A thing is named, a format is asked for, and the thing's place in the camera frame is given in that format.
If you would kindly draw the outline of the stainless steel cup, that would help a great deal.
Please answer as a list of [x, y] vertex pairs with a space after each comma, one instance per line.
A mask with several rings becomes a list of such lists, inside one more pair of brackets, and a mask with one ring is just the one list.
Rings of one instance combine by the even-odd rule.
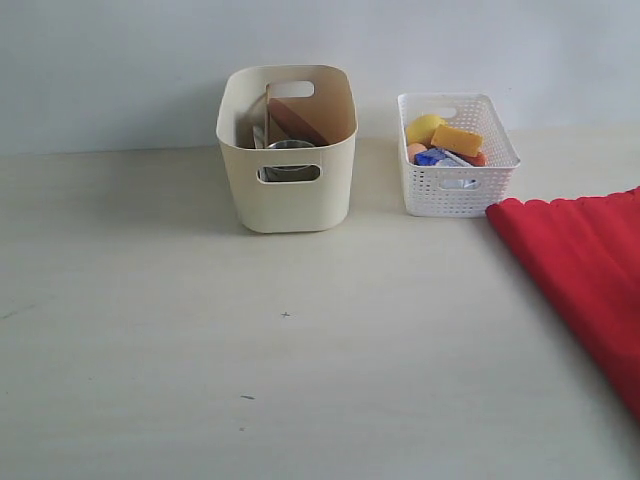
[[[314, 148], [312, 143], [303, 140], [281, 140], [268, 146], [268, 149], [307, 149]], [[312, 182], [320, 176], [317, 165], [265, 166], [260, 170], [259, 178], [265, 183]]]

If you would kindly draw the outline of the brown wooden plate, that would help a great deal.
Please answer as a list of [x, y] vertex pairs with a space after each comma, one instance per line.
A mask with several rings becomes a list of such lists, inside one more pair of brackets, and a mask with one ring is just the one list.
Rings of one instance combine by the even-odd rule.
[[271, 119], [290, 139], [306, 141], [316, 147], [329, 145], [318, 130], [281, 100], [271, 98], [267, 103], [267, 110]]

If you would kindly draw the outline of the brown egg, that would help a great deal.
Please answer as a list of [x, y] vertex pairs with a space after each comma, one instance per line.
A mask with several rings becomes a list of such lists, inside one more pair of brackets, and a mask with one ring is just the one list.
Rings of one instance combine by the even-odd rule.
[[421, 143], [411, 143], [407, 146], [408, 160], [411, 164], [415, 163], [415, 156], [427, 150], [427, 147]]

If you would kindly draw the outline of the blue white milk carton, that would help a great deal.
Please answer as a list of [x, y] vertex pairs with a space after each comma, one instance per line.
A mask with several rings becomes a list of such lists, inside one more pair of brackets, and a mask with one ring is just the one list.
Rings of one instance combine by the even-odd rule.
[[[472, 164], [463, 160], [448, 150], [433, 147], [420, 151], [413, 156], [413, 164], [417, 166], [434, 166], [434, 167], [471, 167]], [[475, 190], [479, 186], [474, 179], [445, 179], [441, 183], [443, 189], [459, 190], [468, 189]]]

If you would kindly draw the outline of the cream plastic storage bin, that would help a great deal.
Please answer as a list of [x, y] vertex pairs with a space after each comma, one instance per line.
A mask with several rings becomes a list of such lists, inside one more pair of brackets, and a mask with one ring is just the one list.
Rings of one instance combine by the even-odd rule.
[[[252, 126], [264, 129], [265, 86], [329, 142], [307, 149], [256, 149]], [[216, 135], [240, 221], [259, 233], [322, 231], [341, 223], [350, 204], [356, 108], [348, 76], [327, 65], [258, 66], [227, 80]], [[271, 119], [271, 144], [290, 138]], [[265, 183], [265, 166], [317, 165], [312, 182]]]

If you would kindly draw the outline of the yellow lemon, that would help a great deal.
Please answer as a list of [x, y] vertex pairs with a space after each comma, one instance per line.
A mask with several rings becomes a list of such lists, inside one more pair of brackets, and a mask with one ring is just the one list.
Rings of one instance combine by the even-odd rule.
[[426, 114], [413, 120], [405, 129], [407, 144], [429, 145], [437, 128], [447, 121], [439, 115]]

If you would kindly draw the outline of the wooden chopstick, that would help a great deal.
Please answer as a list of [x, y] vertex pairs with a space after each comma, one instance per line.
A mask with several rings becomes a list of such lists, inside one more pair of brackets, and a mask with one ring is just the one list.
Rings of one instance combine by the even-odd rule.
[[271, 94], [271, 85], [268, 83], [265, 86], [265, 108], [264, 108], [264, 147], [267, 148], [270, 144], [270, 125], [271, 125], [271, 116], [269, 112], [269, 102], [270, 102], [270, 94]]

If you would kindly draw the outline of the yellow cheese wedge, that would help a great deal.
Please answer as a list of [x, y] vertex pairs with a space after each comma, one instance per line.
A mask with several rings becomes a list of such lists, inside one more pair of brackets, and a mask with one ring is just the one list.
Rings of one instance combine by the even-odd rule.
[[484, 143], [484, 138], [470, 131], [440, 125], [435, 129], [430, 143], [434, 147], [475, 157]]

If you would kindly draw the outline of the fried chicken nugget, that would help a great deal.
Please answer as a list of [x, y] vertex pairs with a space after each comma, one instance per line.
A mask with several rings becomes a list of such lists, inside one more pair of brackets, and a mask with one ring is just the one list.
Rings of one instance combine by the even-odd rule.
[[476, 167], [484, 167], [488, 164], [487, 156], [483, 152], [479, 152], [475, 156], [464, 156], [464, 160]]

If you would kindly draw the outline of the red scalloped cloth mat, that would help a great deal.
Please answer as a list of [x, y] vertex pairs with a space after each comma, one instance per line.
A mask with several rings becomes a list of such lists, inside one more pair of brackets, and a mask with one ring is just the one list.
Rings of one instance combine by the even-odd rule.
[[632, 415], [639, 414], [639, 191], [515, 198], [486, 217]]

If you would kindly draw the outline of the steel table knife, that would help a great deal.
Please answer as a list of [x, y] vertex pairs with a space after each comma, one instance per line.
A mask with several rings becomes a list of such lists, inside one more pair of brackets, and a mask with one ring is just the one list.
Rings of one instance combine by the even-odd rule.
[[264, 129], [259, 125], [252, 126], [252, 135], [254, 146], [256, 149], [264, 149], [265, 148], [265, 134]]

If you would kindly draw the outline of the white perforated plastic basket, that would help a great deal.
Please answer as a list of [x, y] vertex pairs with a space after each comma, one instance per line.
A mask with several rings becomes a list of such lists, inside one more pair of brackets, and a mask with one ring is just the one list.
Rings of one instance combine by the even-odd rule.
[[[398, 158], [406, 210], [413, 216], [470, 218], [505, 198], [520, 165], [491, 99], [478, 93], [403, 93], [398, 104]], [[406, 128], [424, 115], [437, 114], [449, 125], [483, 137], [487, 164], [417, 166], [410, 162]]]

